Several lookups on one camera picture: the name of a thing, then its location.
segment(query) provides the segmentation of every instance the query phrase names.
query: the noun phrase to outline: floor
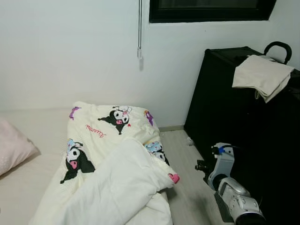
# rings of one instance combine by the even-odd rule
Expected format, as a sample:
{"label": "floor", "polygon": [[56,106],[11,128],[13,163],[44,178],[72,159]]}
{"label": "floor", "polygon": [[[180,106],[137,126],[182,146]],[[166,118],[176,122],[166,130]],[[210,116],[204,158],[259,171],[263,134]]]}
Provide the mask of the floor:
{"label": "floor", "polygon": [[184,130],[162,132],[162,144],[180,181],[167,190],[174,225],[233,225],[222,221],[214,191],[203,181],[204,173],[195,170],[202,159],[195,146],[187,144]]}

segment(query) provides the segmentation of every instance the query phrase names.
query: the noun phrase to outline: black handle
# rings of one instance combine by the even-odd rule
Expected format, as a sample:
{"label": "black handle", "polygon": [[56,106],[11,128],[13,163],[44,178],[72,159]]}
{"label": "black handle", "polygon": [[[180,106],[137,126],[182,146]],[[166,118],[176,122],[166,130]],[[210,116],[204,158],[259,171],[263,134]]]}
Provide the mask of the black handle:
{"label": "black handle", "polygon": [[264,49],[264,52],[263,54],[266,55],[267,52],[270,50],[271,47],[273,46],[279,46],[279,47],[282,47],[286,50],[286,58],[285,58],[285,61],[283,64],[287,64],[287,62],[291,59],[292,57],[292,49],[291,47],[286,44],[286,43],[283,43],[283,42],[280,42],[280,41],[274,41],[270,44],[268,44],[268,46]]}

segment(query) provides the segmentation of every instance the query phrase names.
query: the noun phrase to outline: black cabinet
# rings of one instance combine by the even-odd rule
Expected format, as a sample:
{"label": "black cabinet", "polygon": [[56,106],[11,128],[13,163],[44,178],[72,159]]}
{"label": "black cabinet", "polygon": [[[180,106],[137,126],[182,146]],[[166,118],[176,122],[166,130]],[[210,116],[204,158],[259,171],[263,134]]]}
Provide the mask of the black cabinet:
{"label": "black cabinet", "polygon": [[[235,68],[252,54],[262,55],[249,47],[205,51],[184,129],[211,166],[212,145],[240,146],[232,177],[262,200],[268,222],[278,222],[287,207],[298,209],[286,195],[299,171],[300,101],[288,87],[267,104],[255,99],[254,89],[232,88]],[[299,80],[291,82],[300,87]]]}

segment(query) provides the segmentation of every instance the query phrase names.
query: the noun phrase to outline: black window frame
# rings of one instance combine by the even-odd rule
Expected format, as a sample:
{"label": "black window frame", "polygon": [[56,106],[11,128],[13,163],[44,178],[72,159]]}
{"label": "black window frame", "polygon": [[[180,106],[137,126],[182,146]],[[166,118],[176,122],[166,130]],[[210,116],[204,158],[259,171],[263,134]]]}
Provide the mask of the black window frame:
{"label": "black window frame", "polygon": [[187,23],[212,21],[261,21],[268,20],[276,0],[258,0],[250,8],[180,8],[161,9],[159,0],[150,0],[150,23]]}

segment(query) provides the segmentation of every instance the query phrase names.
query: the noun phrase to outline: white duvet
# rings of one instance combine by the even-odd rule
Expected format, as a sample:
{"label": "white duvet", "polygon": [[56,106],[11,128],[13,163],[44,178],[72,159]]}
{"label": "white duvet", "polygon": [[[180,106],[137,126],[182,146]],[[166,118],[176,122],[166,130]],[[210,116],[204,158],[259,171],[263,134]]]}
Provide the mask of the white duvet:
{"label": "white duvet", "polygon": [[149,111],[77,102],[69,117],[67,151],[30,224],[171,225],[158,191],[179,178]]}

